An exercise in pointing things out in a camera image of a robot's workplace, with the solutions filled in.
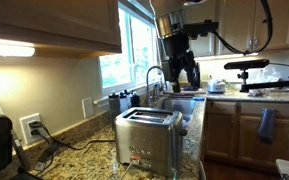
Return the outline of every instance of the electrical outlet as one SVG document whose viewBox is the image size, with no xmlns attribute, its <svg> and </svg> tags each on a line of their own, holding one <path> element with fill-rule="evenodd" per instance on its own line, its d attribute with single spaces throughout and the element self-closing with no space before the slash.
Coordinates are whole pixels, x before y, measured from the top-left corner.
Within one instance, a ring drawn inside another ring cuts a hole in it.
<svg viewBox="0 0 289 180">
<path fill-rule="evenodd" d="M 92 98 L 87 98 L 82 100 L 83 114 L 84 118 L 90 117 L 93 115 L 93 100 Z"/>
<path fill-rule="evenodd" d="M 35 121 L 41 122 L 39 113 L 20 118 L 20 124 L 26 145 L 32 144 L 33 142 L 42 139 L 40 136 L 34 136 L 31 134 L 31 131 L 35 128 L 31 128 L 29 124 Z"/>
</svg>

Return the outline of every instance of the upper cabinet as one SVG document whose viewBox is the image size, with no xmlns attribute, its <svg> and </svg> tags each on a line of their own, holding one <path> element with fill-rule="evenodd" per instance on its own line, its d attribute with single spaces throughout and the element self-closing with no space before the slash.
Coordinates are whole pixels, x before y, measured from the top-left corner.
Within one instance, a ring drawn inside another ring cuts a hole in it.
<svg viewBox="0 0 289 180">
<path fill-rule="evenodd" d="M 208 0 L 203 4 L 189 6 L 185 8 L 187 23 L 200 23 L 206 19 L 215 20 L 216 0 Z M 190 40 L 190 47 L 195 57 L 214 56 L 215 39 L 214 35 L 209 33 L 207 37 L 198 37 L 196 40 Z"/>
<path fill-rule="evenodd" d="M 219 33 L 241 51 L 256 51 L 267 40 L 267 24 L 260 1 L 219 0 Z M 268 0 L 273 17 L 273 36 L 265 50 L 289 48 L 289 0 Z M 231 54 L 218 43 L 218 55 Z"/>
<path fill-rule="evenodd" d="M 0 38 L 80 55 L 118 53 L 117 0 L 0 0 Z"/>
</svg>

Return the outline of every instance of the wooden cabinet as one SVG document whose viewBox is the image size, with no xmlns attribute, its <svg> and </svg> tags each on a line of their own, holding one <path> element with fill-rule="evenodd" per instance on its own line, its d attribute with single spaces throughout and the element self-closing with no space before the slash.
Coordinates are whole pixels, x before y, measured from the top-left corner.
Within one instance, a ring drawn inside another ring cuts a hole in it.
<svg viewBox="0 0 289 180">
<path fill-rule="evenodd" d="M 205 118 L 205 155 L 234 157 L 236 103 L 208 102 Z"/>
<path fill-rule="evenodd" d="M 117 1 L 0 0 L 0 38 L 120 52 Z"/>
<path fill-rule="evenodd" d="M 276 110 L 272 144 L 258 135 L 264 108 Z M 274 170 L 289 160 L 289 103 L 208 101 L 205 136 L 205 158 Z"/>
<path fill-rule="evenodd" d="M 260 125 L 261 117 L 241 116 L 238 160 L 275 168 L 276 159 L 289 160 L 289 119 L 276 119 L 272 144 L 260 141 L 257 134 Z"/>
<path fill-rule="evenodd" d="M 185 8 L 187 23 L 201 23 L 206 19 L 216 21 L 216 0 L 208 0 L 198 6 Z M 195 57 L 214 56 L 215 39 L 214 35 L 209 33 L 207 37 L 198 37 L 196 40 L 190 40 L 190 47 Z"/>
<path fill-rule="evenodd" d="M 260 1 L 219 0 L 220 35 L 240 51 L 256 51 L 267 39 L 265 13 Z M 289 48 L 289 0 L 268 0 L 273 36 L 265 50 Z M 231 54 L 218 42 L 218 54 Z"/>
</svg>

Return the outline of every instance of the faucet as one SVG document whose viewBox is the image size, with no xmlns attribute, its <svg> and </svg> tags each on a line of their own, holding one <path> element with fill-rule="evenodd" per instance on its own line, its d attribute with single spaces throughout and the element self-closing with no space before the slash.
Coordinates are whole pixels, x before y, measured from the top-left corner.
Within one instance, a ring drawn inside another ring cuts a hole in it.
<svg viewBox="0 0 289 180">
<path fill-rule="evenodd" d="M 148 69 L 148 71 L 146 73 L 146 102 L 147 102 L 148 106 L 151 106 L 150 87 L 148 85 L 148 74 L 150 73 L 150 71 L 152 69 L 159 69 L 160 71 L 162 71 L 162 74 L 163 74 L 163 77 L 164 77 L 163 70 L 162 70 L 162 68 L 160 66 L 152 66 L 151 68 Z"/>
</svg>

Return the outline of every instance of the cabinet door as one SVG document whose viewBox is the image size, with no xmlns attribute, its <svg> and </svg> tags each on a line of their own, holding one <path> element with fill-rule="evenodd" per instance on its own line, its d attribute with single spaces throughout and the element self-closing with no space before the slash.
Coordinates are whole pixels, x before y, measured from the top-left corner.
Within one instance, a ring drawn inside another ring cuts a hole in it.
<svg viewBox="0 0 289 180">
<path fill-rule="evenodd" d="M 267 39 L 266 18 L 260 1 L 256 1 L 254 39 L 257 40 L 256 50 L 263 47 Z M 273 17 L 273 36 L 265 50 L 289 48 L 289 0 L 268 0 Z"/>
<path fill-rule="evenodd" d="M 0 23 L 119 45 L 117 0 L 0 0 Z"/>
<path fill-rule="evenodd" d="M 275 167 L 276 159 L 289 160 L 289 120 L 276 119 L 272 144 L 265 144 L 258 137 L 260 117 L 241 116 L 238 159 L 250 164 Z"/>
<path fill-rule="evenodd" d="M 206 19 L 216 21 L 216 0 L 208 0 L 197 6 L 185 8 L 187 23 L 200 23 Z M 190 40 L 190 47 L 195 57 L 214 56 L 215 39 L 214 35 L 209 33 L 207 37 L 198 37 L 196 40 Z"/>
<path fill-rule="evenodd" d="M 225 114 L 206 114 L 205 155 L 230 159 L 233 156 L 234 116 Z"/>
<path fill-rule="evenodd" d="M 254 0 L 220 0 L 219 34 L 240 51 L 250 50 L 254 36 Z M 232 54 L 218 41 L 218 55 Z"/>
</svg>

